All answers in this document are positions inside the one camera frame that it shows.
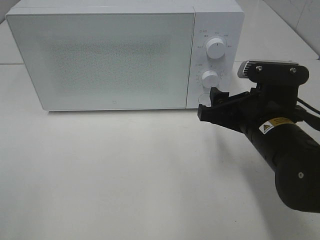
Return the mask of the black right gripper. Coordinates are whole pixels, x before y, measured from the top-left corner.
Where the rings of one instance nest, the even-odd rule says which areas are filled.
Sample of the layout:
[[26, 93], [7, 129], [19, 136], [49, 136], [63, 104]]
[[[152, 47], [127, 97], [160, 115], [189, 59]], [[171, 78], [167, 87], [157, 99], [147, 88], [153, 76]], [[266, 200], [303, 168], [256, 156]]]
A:
[[320, 171], [320, 145], [297, 125], [305, 122], [319, 130], [320, 118], [306, 110], [309, 105], [298, 98], [296, 88], [252, 88], [230, 96], [212, 87], [209, 98], [211, 106], [198, 105], [198, 119], [244, 133], [272, 170]]

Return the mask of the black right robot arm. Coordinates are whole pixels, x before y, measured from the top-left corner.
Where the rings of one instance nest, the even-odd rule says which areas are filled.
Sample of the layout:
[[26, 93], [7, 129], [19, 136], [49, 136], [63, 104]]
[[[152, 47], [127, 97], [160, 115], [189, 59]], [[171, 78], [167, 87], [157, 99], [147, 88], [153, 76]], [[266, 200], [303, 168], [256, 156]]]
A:
[[210, 106], [200, 104], [200, 121], [244, 134], [274, 171], [275, 188], [282, 202], [301, 212], [320, 211], [320, 145], [297, 122], [317, 119], [293, 100], [293, 108], [251, 91], [230, 96], [210, 90]]

